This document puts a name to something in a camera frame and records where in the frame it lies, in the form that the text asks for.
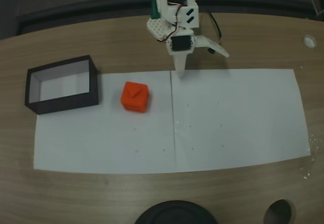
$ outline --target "open box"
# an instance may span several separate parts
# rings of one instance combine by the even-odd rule
[[[97,69],[82,56],[29,69],[25,105],[36,114],[99,104]]]

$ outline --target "hole in table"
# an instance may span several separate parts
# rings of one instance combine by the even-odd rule
[[[293,223],[292,203],[287,200],[278,200],[267,209],[264,224],[292,224]]]

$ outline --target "paper sheet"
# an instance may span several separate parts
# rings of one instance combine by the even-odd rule
[[[309,155],[293,70],[172,72],[177,171],[277,162]]]
[[[123,109],[126,81],[149,86],[148,112]],[[106,74],[98,84],[100,105],[38,116],[34,168],[164,173],[309,155],[293,70],[187,70],[181,79],[175,72]]]
[[[121,103],[126,81],[149,86],[144,114]],[[66,172],[174,172],[170,72],[99,75],[100,105],[37,117],[34,168]]]

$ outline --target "wooden tabletop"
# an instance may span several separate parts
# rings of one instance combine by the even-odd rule
[[[217,40],[207,14],[201,33]],[[248,14],[215,14],[230,57],[196,49],[187,68],[292,68],[309,135],[324,137],[324,23]],[[33,170],[36,114],[24,106],[28,68],[91,55],[101,73],[172,70],[163,43],[146,30],[148,17],[73,24],[0,41],[0,222],[133,224],[168,200],[197,203],[219,224],[261,224],[276,200],[289,200],[295,224],[324,221],[322,143],[310,158],[258,166],[171,174],[79,174]],[[308,49],[303,36],[316,38]]]

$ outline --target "green part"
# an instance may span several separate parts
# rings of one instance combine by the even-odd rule
[[[160,18],[161,15],[157,10],[156,0],[152,0],[151,19]]]

